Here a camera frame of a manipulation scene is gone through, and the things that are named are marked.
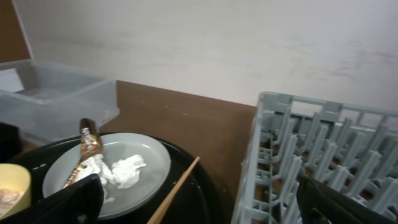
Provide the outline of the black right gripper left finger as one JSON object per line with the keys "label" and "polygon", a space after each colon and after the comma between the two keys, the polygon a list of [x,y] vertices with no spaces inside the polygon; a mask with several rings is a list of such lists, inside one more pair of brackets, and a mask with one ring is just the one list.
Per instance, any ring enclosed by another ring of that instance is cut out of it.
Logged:
{"label": "black right gripper left finger", "polygon": [[94,224],[103,206],[104,192],[98,174],[69,185],[1,224]]}

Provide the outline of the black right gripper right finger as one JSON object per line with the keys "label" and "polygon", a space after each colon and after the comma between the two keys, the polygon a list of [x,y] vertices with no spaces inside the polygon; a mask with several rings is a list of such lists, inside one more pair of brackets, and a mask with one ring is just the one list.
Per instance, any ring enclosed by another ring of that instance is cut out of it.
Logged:
{"label": "black right gripper right finger", "polygon": [[303,224],[396,224],[315,179],[301,178],[296,199]]}

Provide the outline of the white tissue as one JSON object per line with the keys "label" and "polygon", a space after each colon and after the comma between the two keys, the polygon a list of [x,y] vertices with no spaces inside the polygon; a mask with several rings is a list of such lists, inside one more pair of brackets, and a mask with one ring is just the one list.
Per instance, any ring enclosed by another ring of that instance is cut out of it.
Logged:
{"label": "white tissue", "polygon": [[114,202],[114,197],[107,197],[105,187],[108,184],[115,185],[117,189],[128,189],[139,181],[140,172],[147,164],[142,156],[135,154],[127,159],[114,162],[109,167],[103,161],[103,155],[97,154],[81,163],[83,168],[77,173],[75,182],[84,179],[91,174],[98,174],[104,190],[104,202]]}

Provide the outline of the gold candy wrapper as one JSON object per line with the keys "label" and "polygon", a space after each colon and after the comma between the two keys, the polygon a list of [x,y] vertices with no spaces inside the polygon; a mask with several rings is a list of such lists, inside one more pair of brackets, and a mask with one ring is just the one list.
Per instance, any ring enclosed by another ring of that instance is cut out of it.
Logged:
{"label": "gold candy wrapper", "polygon": [[63,188],[68,187],[76,181],[78,174],[86,168],[86,165],[83,165],[84,161],[97,154],[103,153],[103,143],[96,127],[96,123],[93,120],[88,118],[80,120],[80,135],[80,158],[78,164],[66,180]]}

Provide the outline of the yellow bowl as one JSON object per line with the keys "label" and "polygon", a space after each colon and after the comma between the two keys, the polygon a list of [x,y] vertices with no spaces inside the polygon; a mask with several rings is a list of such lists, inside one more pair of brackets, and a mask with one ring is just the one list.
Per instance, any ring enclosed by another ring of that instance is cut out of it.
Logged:
{"label": "yellow bowl", "polygon": [[1,164],[1,219],[31,206],[30,172],[17,164]]}

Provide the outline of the grey plate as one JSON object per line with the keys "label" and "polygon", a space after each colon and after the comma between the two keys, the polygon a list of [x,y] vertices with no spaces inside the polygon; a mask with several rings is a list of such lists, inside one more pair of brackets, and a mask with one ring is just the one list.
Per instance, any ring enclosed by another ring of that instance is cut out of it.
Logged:
{"label": "grey plate", "polygon": [[[104,161],[108,166],[120,159],[133,155],[142,156],[146,166],[140,169],[139,180],[127,189],[118,189],[116,185],[107,184],[108,196],[115,201],[104,204],[99,213],[99,220],[109,220],[132,212],[148,202],[165,182],[171,167],[168,150],[158,140],[136,133],[116,133],[101,136],[104,146]],[[77,165],[80,158],[78,144],[69,147],[47,171],[43,185],[43,197],[60,191],[67,177]]]}

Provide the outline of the wooden chopstick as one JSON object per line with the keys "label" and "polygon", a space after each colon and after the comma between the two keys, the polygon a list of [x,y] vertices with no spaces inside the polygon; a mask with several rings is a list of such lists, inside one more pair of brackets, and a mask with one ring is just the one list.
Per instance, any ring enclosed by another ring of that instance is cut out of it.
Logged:
{"label": "wooden chopstick", "polygon": [[181,177],[179,178],[177,183],[174,185],[173,189],[170,191],[170,193],[166,196],[164,201],[160,204],[160,206],[157,208],[157,210],[151,216],[151,218],[149,219],[147,224],[160,224],[161,223],[165,213],[169,209],[170,204],[174,200],[179,189],[184,184],[187,177],[191,174],[192,170],[195,168],[195,166],[199,160],[200,160],[200,157],[196,157],[195,160],[189,166],[189,168],[181,175]]}

